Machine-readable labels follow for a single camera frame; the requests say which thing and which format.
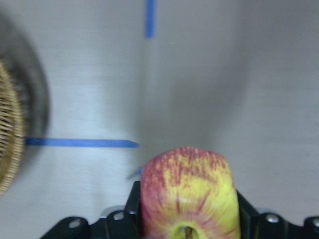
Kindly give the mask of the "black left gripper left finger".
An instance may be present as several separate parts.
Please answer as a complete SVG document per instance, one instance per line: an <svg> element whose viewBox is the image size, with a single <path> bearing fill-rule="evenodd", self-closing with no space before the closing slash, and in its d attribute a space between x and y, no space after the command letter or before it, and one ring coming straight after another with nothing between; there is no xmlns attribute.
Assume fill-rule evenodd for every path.
<svg viewBox="0 0 319 239"><path fill-rule="evenodd" d="M82 217L67 217L55 224L43 239L140 239L140 182L133 183L124 206L105 209L89 224Z"/></svg>

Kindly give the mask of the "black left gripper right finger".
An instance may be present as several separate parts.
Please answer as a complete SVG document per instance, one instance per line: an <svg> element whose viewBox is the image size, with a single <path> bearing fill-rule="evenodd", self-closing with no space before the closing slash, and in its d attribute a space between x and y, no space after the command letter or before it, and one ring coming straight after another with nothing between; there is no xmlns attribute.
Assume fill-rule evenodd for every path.
<svg viewBox="0 0 319 239"><path fill-rule="evenodd" d="M290 223L272 212L259 213L240 192L237 192L242 239L317 239L319 217L304 219L303 225Z"/></svg>

